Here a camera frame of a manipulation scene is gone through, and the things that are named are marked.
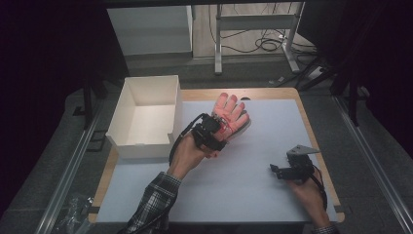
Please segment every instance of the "human hand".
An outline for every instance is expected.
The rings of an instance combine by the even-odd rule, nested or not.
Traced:
[[[209,157],[211,152],[212,150],[206,147],[199,149],[195,145],[192,134],[188,133],[176,147],[167,174],[183,179],[189,171],[196,168],[205,157]]]
[[[314,177],[321,181],[321,174],[319,170],[315,170]],[[297,184],[293,180],[286,180],[286,183],[306,209],[315,228],[331,225],[328,214],[323,206],[319,188],[312,179],[309,178],[302,184]]]

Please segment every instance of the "hand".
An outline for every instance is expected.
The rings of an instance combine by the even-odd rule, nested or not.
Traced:
[[[319,170],[315,170],[314,176],[320,181],[321,175]],[[331,225],[327,212],[324,210],[319,188],[312,179],[307,179],[302,184],[297,184],[292,180],[286,180],[286,183],[300,200],[307,213],[313,220],[315,228]]]
[[[176,147],[167,174],[183,179],[189,171],[196,168],[205,157],[209,157],[210,153],[211,150],[208,148],[204,150],[199,149],[195,145],[192,134],[188,133]]]
[[[215,103],[212,115],[221,118],[221,129],[213,136],[219,140],[230,140],[243,133],[250,125],[249,115],[244,111],[245,104],[241,102],[237,105],[237,97],[222,93]],[[210,156],[216,157],[218,151],[213,152]]]

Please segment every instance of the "pink glove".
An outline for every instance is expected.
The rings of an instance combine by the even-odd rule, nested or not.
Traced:
[[[241,102],[237,105],[237,97],[222,93],[215,103],[212,110],[212,116],[220,119],[221,129],[214,134],[214,137],[219,141],[231,140],[234,137],[242,134],[251,124],[249,115],[244,111],[245,104]],[[210,154],[216,157],[219,151],[214,151]]]

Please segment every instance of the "checkered shirt sleeve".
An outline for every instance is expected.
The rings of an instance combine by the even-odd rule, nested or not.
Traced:
[[[317,228],[312,231],[313,234],[339,234],[337,227],[335,225]]]
[[[169,209],[175,202],[180,183],[179,179],[171,175],[159,173],[145,188],[139,206],[127,227],[118,234],[165,233],[168,230]]]

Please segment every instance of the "cardboard box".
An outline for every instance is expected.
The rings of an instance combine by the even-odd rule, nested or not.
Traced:
[[[168,158],[182,132],[181,118],[178,76],[130,77],[106,136],[120,157]]]

